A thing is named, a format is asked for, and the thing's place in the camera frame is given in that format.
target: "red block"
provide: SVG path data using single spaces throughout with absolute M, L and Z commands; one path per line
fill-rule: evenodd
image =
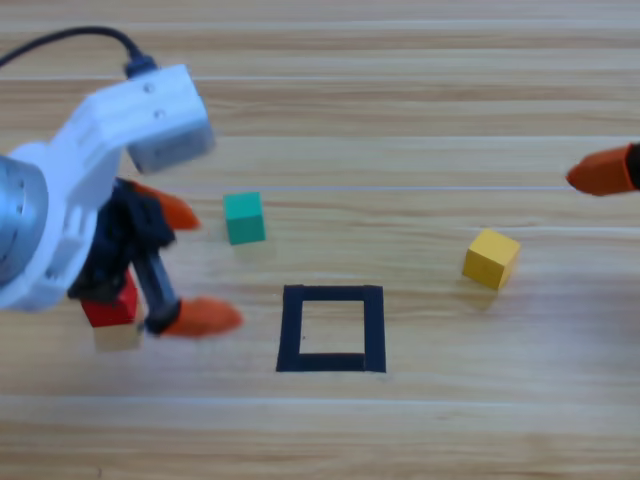
M 112 304 L 80 302 L 93 328 L 111 327 L 133 323 L 138 309 L 138 289 L 131 274 L 127 272 L 124 288 Z

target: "wooden block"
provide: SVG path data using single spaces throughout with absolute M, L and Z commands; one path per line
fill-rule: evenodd
M 94 328 L 93 341 L 97 352 L 137 350 L 142 345 L 142 333 L 138 323 Z
M 138 308 L 138 289 L 131 272 L 127 271 L 125 286 L 115 302 L 103 304 L 83 300 L 81 305 L 93 328 L 133 323 Z
M 266 240 L 262 199 L 259 192 L 225 195 L 223 203 L 231 245 Z
M 494 290 L 501 289 L 511 275 L 520 244 L 493 230 L 483 230 L 473 241 L 463 274 Z

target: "black square outline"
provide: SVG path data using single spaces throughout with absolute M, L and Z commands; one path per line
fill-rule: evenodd
M 300 353 L 305 301 L 363 302 L 364 353 Z M 285 285 L 277 372 L 386 373 L 382 287 Z

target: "orange fingertip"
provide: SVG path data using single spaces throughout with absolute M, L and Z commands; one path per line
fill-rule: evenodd
M 240 328 L 242 315 L 231 304 L 215 298 L 182 300 L 177 320 L 163 335 L 200 338 Z
M 626 146 L 586 156 L 569 171 L 567 182 L 576 190 L 594 196 L 635 190 L 627 167 L 629 150 L 630 146 Z
M 200 228 L 200 220 L 187 202 L 181 198 L 136 182 L 131 183 L 136 192 L 149 195 L 158 200 L 165 220 L 173 230 L 196 230 Z

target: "yellow cube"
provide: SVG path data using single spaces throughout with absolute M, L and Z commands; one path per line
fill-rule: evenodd
M 93 329 L 93 342 L 98 353 L 138 350 L 142 345 L 142 333 L 138 323 L 113 325 Z
M 520 244 L 493 230 L 483 230 L 473 241 L 464 262 L 463 275 L 499 290 L 509 279 L 520 253 Z

